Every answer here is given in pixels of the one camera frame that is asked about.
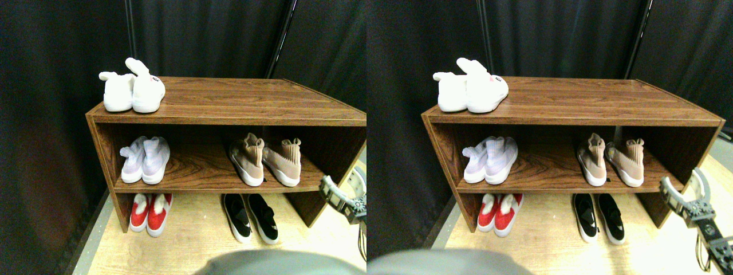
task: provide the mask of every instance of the wooden shelf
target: wooden shelf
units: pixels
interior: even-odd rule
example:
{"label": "wooden shelf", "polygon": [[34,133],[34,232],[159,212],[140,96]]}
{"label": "wooden shelf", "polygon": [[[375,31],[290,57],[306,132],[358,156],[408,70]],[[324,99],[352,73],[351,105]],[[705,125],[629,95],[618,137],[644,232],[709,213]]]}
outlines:
{"label": "wooden shelf", "polygon": [[[457,184],[459,193],[645,193],[659,192],[659,180],[671,173],[652,154],[644,154],[644,184],[633,188],[625,185],[612,165],[606,162],[608,180],[603,186],[591,186],[583,177],[581,165],[570,144],[525,144],[509,177],[502,184],[490,185],[485,181]],[[670,177],[677,190],[684,187]]]}
{"label": "wooden shelf", "polygon": [[288,193],[318,191],[323,172],[306,156],[301,156],[301,182],[295,187],[282,185],[265,166],[262,185],[246,185],[237,175],[222,144],[190,144],[171,149],[163,180],[155,185],[124,183],[118,178],[119,193]]}

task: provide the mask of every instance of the beige knit sneaker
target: beige knit sneaker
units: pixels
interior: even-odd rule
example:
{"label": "beige knit sneaker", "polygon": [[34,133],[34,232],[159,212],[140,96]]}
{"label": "beige knit sneaker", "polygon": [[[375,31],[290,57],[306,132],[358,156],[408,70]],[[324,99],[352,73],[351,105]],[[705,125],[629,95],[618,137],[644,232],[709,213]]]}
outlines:
{"label": "beige knit sneaker", "polygon": [[604,149],[605,142],[596,133],[591,135],[588,143],[583,143],[578,148],[578,161],[581,162],[586,180],[592,186],[602,186],[605,183]]}
{"label": "beige knit sneaker", "polygon": [[282,141],[280,147],[266,147],[262,162],[273,170],[273,174],[284,186],[293,187],[301,181],[301,141]]}
{"label": "beige knit sneaker", "polygon": [[239,177],[248,186],[259,186],[265,179],[262,168],[262,148],[265,142],[249,133],[229,146],[229,159],[237,168]]}
{"label": "beige knit sneaker", "polygon": [[644,183],[644,140],[629,139],[626,146],[616,148],[608,143],[606,158],[616,167],[621,181],[627,186],[639,187]]}

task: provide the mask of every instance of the white shoe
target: white shoe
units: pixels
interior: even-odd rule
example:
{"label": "white shoe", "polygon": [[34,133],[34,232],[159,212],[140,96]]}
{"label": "white shoe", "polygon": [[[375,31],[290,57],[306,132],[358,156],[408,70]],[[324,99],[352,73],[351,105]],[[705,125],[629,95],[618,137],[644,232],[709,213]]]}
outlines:
{"label": "white shoe", "polygon": [[130,57],[125,60],[125,65],[137,75],[132,96],[133,109],[138,113],[157,111],[166,96],[166,86],[157,76],[151,76],[150,70],[140,60]]}
{"label": "white shoe", "polygon": [[135,75],[120,76],[115,72],[99,73],[104,80],[104,108],[107,111],[127,111],[133,107],[133,85]]}
{"label": "white shoe", "polygon": [[467,108],[466,76],[456,76],[453,73],[434,73],[432,79],[438,81],[438,107],[441,108],[441,111],[463,111]]}
{"label": "white shoe", "polygon": [[458,67],[466,72],[465,83],[468,103],[466,107],[472,113],[493,111],[509,94],[509,86],[500,76],[492,76],[486,68],[476,60],[459,58]]}

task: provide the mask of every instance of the wooden floor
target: wooden floor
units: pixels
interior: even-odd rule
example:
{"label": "wooden floor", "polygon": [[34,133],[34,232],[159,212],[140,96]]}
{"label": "wooden floor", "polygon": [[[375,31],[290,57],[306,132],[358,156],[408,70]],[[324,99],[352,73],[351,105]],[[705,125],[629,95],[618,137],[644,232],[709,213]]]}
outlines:
{"label": "wooden floor", "polygon": [[[711,203],[718,213],[715,222],[723,236],[733,235],[733,174],[709,156],[702,169],[710,181]],[[697,231],[688,229],[682,218],[673,214],[658,230],[635,195],[612,196],[626,226],[627,239],[622,246],[608,241],[602,222],[598,240],[585,243],[578,232],[570,194],[529,194],[506,238],[493,232],[470,233],[460,217],[446,248],[508,254],[534,274],[708,274],[696,262]],[[710,274],[718,274],[712,269]]]}
{"label": "wooden floor", "polygon": [[255,232],[251,243],[239,243],[229,229],[218,194],[175,194],[161,237],[147,232],[122,233],[113,211],[90,274],[191,274],[220,254],[244,249],[286,249],[337,257],[366,269],[357,248],[358,225],[327,207],[307,228],[282,194],[263,194],[275,210],[280,243],[265,244]]}

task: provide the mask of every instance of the black shoe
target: black shoe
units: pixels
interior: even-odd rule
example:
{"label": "black shoe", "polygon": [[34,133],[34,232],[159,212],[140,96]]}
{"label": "black shoe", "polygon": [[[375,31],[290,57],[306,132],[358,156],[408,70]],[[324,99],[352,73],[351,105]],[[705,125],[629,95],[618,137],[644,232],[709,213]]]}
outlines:
{"label": "black shoe", "polygon": [[572,207],[575,209],[575,219],[578,220],[578,229],[583,241],[590,243],[598,238],[598,226],[595,221],[593,199],[590,194],[573,194]]}
{"label": "black shoe", "polygon": [[249,227],[249,218],[247,218],[247,210],[244,209],[242,195],[223,194],[221,195],[221,203],[224,204],[226,219],[229,220],[229,227],[232,228],[234,238],[240,243],[249,242],[252,229]]}
{"label": "black shoe", "polygon": [[598,196],[598,207],[600,214],[603,216],[605,224],[605,234],[611,243],[620,245],[626,241],[624,234],[624,222],[621,221],[621,211],[616,206],[616,201],[609,194],[601,194]]}
{"label": "black shoe", "polygon": [[247,206],[254,215],[257,223],[259,236],[268,244],[278,242],[277,225],[275,225],[275,212],[268,206],[265,199],[259,194],[251,194],[247,198]]}

